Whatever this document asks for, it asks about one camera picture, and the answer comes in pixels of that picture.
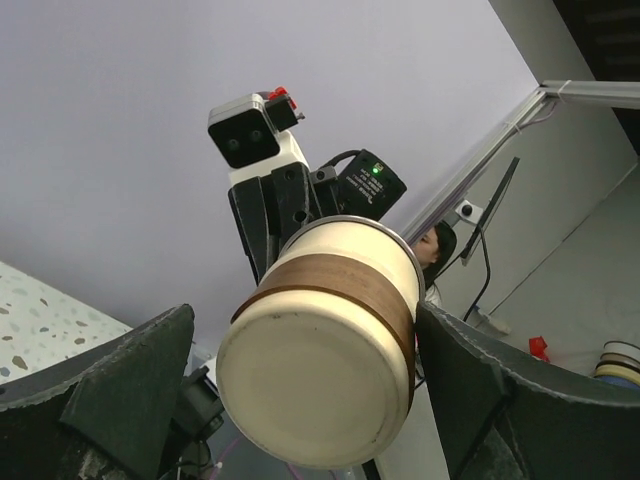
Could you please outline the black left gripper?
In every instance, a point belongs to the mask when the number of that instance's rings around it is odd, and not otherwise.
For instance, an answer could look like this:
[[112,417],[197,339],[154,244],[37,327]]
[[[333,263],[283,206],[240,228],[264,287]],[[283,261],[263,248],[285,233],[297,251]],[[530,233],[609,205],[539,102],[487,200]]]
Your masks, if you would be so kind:
[[2,478],[154,479],[164,449],[165,479],[199,479],[224,407],[207,365],[182,379],[193,333],[180,305],[3,384]]

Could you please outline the steel cup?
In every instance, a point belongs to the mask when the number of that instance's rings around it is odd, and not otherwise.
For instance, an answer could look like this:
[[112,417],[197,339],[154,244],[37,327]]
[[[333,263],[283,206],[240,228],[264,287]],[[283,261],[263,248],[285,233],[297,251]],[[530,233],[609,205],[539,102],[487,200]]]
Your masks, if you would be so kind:
[[237,428],[270,455],[341,469],[384,451],[413,401],[425,293],[406,242],[332,216],[294,234],[236,310],[216,385]]

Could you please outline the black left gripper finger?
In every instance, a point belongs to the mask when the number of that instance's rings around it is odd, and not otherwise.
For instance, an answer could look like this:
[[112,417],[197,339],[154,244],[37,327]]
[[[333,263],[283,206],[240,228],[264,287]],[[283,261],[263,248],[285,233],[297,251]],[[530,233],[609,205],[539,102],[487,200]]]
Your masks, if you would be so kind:
[[415,330],[452,478],[638,478],[638,391],[545,363],[425,302]]

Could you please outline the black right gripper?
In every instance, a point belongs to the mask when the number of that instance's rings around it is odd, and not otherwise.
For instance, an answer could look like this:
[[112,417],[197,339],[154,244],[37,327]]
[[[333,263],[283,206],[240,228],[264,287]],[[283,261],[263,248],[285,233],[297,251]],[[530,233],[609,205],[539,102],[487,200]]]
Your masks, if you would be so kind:
[[405,192],[405,183],[391,167],[361,149],[342,152],[314,171],[296,173],[287,167],[275,176],[274,185],[270,175],[244,180],[229,189],[228,200],[259,284],[277,260],[279,243],[302,227],[335,215],[378,221]]

